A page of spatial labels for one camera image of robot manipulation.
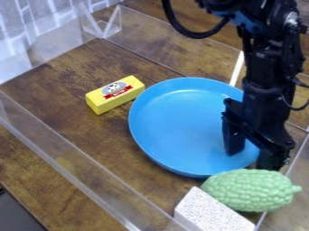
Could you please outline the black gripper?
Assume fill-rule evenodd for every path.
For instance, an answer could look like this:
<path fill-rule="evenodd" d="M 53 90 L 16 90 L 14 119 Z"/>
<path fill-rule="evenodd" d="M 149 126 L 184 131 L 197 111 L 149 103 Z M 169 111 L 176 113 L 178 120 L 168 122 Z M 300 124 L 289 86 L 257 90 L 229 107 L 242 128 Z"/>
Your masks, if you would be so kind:
<path fill-rule="evenodd" d="M 296 145 L 285 129 L 287 116 L 280 115 L 276 105 L 259 105 L 252 99 L 240 102 L 226 98 L 224 104 L 222 134 L 228 155 L 241 152 L 249 140 L 261 149 L 256 168 L 280 171 L 291 163 L 291 149 Z"/>

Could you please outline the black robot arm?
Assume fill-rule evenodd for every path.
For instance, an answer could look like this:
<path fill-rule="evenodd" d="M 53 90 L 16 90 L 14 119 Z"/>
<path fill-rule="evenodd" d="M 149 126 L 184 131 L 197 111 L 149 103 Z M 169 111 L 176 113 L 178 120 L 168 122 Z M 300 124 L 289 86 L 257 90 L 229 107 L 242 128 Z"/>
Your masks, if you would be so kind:
<path fill-rule="evenodd" d="M 237 25 L 242 39 L 247 75 L 242 100 L 224 100 L 222 133 L 226 153 L 237 154 L 245 143 L 260 149 L 256 167 L 277 171 L 289 162 L 295 141 L 285 122 L 305 57 L 303 22 L 296 0 L 196 0 L 208 13 Z"/>

